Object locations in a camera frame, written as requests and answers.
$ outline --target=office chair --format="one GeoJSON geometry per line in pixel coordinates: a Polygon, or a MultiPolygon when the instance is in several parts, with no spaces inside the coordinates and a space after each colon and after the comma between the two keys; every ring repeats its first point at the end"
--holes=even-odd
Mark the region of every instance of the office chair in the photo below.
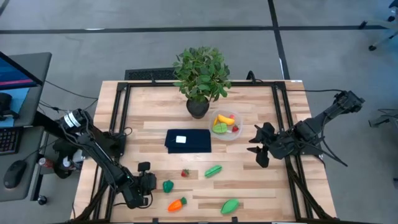
{"type": "Polygon", "coordinates": [[[398,0],[394,0],[390,4],[389,8],[392,9],[395,16],[388,17],[387,21],[363,21],[359,26],[359,29],[363,29],[366,26],[366,24],[371,23],[372,25],[379,25],[394,31],[393,35],[382,38],[377,42],[375,42],[374,44],[370,45],[369,46],[370,51],[376,50],[379,44],[383,43],[386,40],[393,39],[396,35],[398,35],[398,24],[393,23],[393,21],[398,20],[398,0]]]}

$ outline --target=green vegetable toy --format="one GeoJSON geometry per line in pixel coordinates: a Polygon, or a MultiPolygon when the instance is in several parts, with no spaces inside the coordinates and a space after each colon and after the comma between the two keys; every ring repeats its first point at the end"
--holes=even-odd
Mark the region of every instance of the green vegetable toy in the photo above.
{"type": "Polygon", "coordinates": [[[223,133],[226,132],[226,130],[227,130],[226,123],[216,124],[216,125],[213,127],[213,132],[214,132],[214,133],[223,134],[223,133]]]}
{"type": "Polygon", "coordinates": [[[165,193],[170,193],[174,187],[174,183],[171,180],[163,182],[163,191],[165,193]]]}
{"type": "Polygon", "coordinates": [[[238,207],[239,201],[237,199],[229,199],[221,208],[221,214],[225,215],[234,212],[238,207]]]}
{"type": "Polygon", "coordinates": [[[213,177],[215,174],[218,174],[221,171],[222,168],[223,167],[220,166],[220,165],[213,166],[212,168],[208,169],[205,172],[205,177],[207,177],[207,178],[213,177]]]}

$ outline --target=orange carrot toy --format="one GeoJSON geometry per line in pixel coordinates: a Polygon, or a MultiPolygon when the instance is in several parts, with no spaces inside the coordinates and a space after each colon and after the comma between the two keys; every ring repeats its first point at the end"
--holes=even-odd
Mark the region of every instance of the orange carrot toy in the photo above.
{"type": "Polygon", "coordinates": [[[169,212],[175,212],[178,211],[182,208],[182,205],[185,205],[187,203],[187,199],[185,197],[182,197],[181,199],[175,200],[174,202],[172,202],[169,207],[167,208],[167,210],[169,212]]]}

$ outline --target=computer monitor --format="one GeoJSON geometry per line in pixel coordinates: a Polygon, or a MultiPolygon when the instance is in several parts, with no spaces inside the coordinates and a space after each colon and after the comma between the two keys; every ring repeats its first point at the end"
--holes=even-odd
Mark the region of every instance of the computer monitor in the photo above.
{"type": "Polygon", "coordinates": [[[0,52],[0,90],[27,88],[43,82],[0,52]]]}

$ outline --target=black plant pot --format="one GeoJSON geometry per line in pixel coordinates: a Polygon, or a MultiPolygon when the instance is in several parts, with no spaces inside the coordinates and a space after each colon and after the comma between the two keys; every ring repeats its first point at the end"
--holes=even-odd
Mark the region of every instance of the black plant pot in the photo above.
{"type": "Polygon", "coordinates": [[[204,102],[196,102],[193,100],[187,101],[188,112],[196,119],[204,117],[206,112],[209,110],[209,106],[210,104],[207,99],[204,102]]]}

